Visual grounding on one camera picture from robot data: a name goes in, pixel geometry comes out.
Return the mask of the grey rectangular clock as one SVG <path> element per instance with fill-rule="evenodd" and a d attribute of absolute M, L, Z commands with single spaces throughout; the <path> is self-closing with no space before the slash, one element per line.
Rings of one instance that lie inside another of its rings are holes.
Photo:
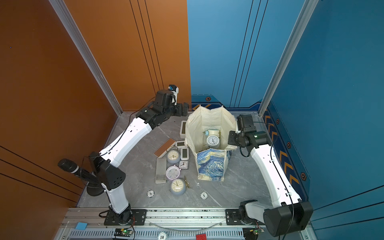
<path fill-rule="evenodd" d="M 166 183 L 166 181 L 167 181 L 166 171 L 167 171 L 167 159 L 166 158 L 157 158 L 156 177 L 155 177 L 155 183 L 156 184 L 165 184 Z"/>

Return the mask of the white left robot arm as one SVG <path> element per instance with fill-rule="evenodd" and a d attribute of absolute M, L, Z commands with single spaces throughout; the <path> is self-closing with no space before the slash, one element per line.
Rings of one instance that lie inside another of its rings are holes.
<path fill-rule="evenodd" d="M 178 93 L 179 88 L 175 85 L 169 85 L 166 90 L 159 90 L 155 100 L 138 111 L 117 139 L 99 153 L 93 152 L 89 156 L 93 172 L 109 199 L 108 213 L 119 225 L 130 225 L 133 215 L 123 187 L 126 174 L 119 166 L 132 148 L 154 128 L 172 116 L 187 115 L 189 105 L 177 102 Z"/>

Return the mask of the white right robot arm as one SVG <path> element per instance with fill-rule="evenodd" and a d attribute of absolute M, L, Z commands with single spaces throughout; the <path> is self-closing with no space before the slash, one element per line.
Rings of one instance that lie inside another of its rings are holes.
<path fill-rule="evenodd" d="M 237 128 L 229 133 L 229 145 L 248 151 L 259 167 L 267 184 L 272 207 L 257 200 L 241 202 L 240 221 L 245 225 L 265 224 L 273 237 L 303 231 L 313 214 L 310 202 L 302 200 L 285 175 L 274 152 L 274 143 L 269 134 L 258 131 L 252 115 L 239 115 Z"/>

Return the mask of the cream canvas bag blue print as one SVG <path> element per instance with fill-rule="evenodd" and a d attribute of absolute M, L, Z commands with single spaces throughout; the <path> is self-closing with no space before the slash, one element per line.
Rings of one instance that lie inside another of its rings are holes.
<path fill-rule="evenodd" d="M 220 146 L 208 148 L 204 131 L 220 131 Z M 189 115 L 186 123 L 186 144 L 195 158 L 198 180 L 223 182 L 229 160 L 238 147 L 228 145 L 230 131 L 236 129 L 235 117 L 224 107 L 207 109 L 198 107 Z"/>

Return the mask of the white round alarm clock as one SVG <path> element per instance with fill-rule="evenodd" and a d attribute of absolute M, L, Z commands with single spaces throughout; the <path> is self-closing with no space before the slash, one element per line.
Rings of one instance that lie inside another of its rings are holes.
<path fill-rule="evenodd" d="M 220 146 L 220 138 L 216 135 L 209 135 L 206 139 L 208 148 L 217 149 Z"/>

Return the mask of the brown rectangular mirror clock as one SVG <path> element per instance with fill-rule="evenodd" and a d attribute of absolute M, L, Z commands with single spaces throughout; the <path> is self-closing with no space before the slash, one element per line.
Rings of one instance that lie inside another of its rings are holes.
<path fill-rule="evenodd" d="M 168 139 L 164 144 L 162 144 L 155 152 L 154 155 L 157 158 L 162 158 L 170 148 L 175 145 L 176 141 L 174 139 Z"/>

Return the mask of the light blue round clock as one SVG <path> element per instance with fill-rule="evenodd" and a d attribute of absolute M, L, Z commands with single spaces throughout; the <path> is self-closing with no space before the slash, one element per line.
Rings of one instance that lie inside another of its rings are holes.
<path fill-rule="evenodd" d="M 220 138 L 220 131 L 219 130 L 209 129 L 209 130 L 204 131 L 204 134 L 207 137 L 209 137 L 209 136 L 217 136 L 218 138 Z"/>

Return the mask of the large white digital clock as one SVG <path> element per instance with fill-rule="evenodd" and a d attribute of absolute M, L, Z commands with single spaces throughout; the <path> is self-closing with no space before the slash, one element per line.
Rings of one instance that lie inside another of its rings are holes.
<path fill-rule="evenodd" d="M 180 127 L 180 138 L 181 139 L 186 138 L 186 123 L 187 123 L 187 121 L 181 122 L 181 127 Z"/>

